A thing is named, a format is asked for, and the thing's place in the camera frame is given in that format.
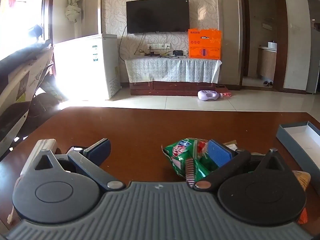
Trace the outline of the dark red TV cabinet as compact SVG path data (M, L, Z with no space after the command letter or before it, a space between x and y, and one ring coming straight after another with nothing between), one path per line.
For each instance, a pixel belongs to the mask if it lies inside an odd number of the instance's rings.
M197 96L200 90L214 90L218 93L231 95L224 85L196 82L134 82L129 83L131 95L159 95L159 96Z

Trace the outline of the orange cardboard box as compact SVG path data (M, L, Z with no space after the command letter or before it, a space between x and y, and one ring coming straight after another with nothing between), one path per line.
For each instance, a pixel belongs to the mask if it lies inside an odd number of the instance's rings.
M189 57L196 59L221 59L222 32L217 29L189 29Z

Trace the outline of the grey refrigerator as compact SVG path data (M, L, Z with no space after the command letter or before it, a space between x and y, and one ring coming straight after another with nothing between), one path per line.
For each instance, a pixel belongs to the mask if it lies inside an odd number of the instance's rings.
M310 53L310 67L306 92L315 94L318 78L319 78L319 46L320 33L316 29L311 29L311 53Z

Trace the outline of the black router box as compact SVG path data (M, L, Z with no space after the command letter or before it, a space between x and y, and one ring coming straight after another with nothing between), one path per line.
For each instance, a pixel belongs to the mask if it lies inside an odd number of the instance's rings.
M174 51L172 52L172 54L173 54L174 56L183 56L183 55L184 55L184 53L183 53L182 50L174 50Z

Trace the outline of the white chest freezer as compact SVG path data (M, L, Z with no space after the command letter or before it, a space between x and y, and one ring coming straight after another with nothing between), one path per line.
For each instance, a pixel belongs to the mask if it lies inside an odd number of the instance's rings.
M54 62L56 86L68 100L109 100L120 90L117 35L57 43Z

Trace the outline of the black flat television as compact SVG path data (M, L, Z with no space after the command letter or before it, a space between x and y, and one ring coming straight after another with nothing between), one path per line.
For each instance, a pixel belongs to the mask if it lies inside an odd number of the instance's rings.
M129 34L187 32L189 16L189 0L136 0L126 3Z

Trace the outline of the gold brown pastry packet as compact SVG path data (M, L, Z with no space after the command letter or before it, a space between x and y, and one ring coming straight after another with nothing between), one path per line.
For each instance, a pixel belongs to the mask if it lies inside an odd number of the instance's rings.
M224 143L224 145L225 145L227 148L229 148L229 149L231 149L231 150L233 150L233 151L235 151L235 150L238 149L236 140L232 140L232 141L230 141L230 142L226 142L226 143Z

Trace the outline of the white electric scooter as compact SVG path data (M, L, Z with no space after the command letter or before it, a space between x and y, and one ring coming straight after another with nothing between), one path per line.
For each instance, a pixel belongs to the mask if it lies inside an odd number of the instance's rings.
M50 109L35 95L54 65L52 41L39 40L42 33L35 25L29 36L36 41L1 60L1 159L17 143L15 138L24 137L20 130L29 113L39 116Z

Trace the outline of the green prawn cracker bag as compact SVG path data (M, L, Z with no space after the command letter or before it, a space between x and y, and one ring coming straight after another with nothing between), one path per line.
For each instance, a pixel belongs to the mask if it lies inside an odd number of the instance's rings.
M189 187L218 169L208 155L208 140L185 138L162 148L176 174L185 178Z

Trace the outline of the pair of slippers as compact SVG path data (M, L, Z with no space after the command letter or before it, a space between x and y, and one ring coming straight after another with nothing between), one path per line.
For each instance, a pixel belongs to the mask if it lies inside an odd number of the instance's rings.
M264 81L263 85L265 87L272 87L273 86L273 82L272 81Z

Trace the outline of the wooden kitchen cabinet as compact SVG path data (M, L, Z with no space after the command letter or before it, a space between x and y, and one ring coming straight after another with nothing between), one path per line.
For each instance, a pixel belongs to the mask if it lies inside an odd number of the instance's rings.
M258 49L257 75L263 80L273 81L277 52L265 48Z

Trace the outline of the grey shallow box tray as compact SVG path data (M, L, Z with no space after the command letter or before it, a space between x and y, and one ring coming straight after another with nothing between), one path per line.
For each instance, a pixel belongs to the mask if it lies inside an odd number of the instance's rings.
M283 124L278 127L276 138L300 168L311 175L311 184L319 193L319 129L309 121Z

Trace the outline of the white lace tablecloth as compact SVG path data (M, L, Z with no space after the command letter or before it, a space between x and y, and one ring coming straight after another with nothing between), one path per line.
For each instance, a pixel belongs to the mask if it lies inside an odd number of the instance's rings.
M221 60L192 59L188 57L138 57L125 60L130 83L219 81Z

